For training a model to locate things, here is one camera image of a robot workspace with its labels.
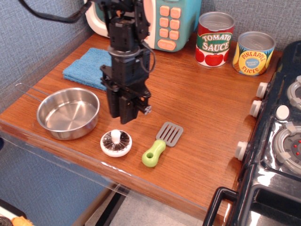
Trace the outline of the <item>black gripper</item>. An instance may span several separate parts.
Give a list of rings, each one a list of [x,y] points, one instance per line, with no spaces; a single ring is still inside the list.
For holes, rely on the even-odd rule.
[[[150,50],[135,48],[119,51],[109,48],[111,66],[102,65],[102,84],[107,88],[110,114],[120,117],[121,124],[137,118],[138,111],[143,114],[151,112],[148,99],[150,91],[145,82],[150,73]]]

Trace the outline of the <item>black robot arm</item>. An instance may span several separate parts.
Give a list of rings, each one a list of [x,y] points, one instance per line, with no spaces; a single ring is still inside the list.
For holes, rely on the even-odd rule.
[[[150,64],[152,49],[144,41],[149,36],[150,23],[142,0],[97,0],[104,13],[108,29],[111,65],[100,67],[101,83],[106,87],[110,114],[126,124],[137,118],[138,112],[151,110],[151,93],[145,85],[154,66]]]

